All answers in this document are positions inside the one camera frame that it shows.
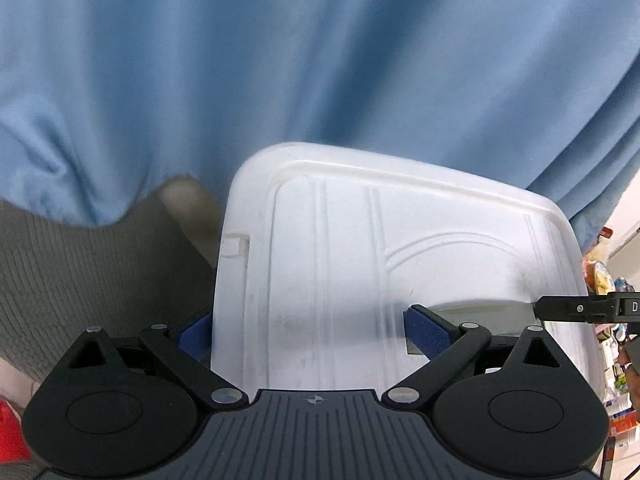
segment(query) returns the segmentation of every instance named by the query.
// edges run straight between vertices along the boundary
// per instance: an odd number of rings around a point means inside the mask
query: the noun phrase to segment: finger
[[[631,359],[629,359],[629,355],[626,353],[626,350],[624,348],[620,350],[620,354],[618,355],[618,362],[621,365],[628,365],[631,362]]]

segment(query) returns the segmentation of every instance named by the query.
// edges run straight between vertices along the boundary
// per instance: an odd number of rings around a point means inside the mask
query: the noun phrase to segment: skin
[[[629,390],[631,405],[636,410],[636,420],[640,422],[640,375],[638,375],[632,367],[631,359],[629,359],[629,356],[626,354],[624,348],[620,351],[618,362],[621,365],[628,365],[625,371],[626,386]]]

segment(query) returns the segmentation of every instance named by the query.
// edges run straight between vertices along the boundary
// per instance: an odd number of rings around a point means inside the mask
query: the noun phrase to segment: blue fabric
[[[207,313],[190,324],[178,336],[178,348],[196,361],[201,361],[211,350],[213,317]]]
[[[224,203],[251,154],[307,140],[532,189],[585,245],[640,164],[640,0],[0,9],[0,197],[69,224],[115,222],[179,174]]]
[[[453,344],[449,332],[413,308],[404,311],[404,335],[430,360]]]

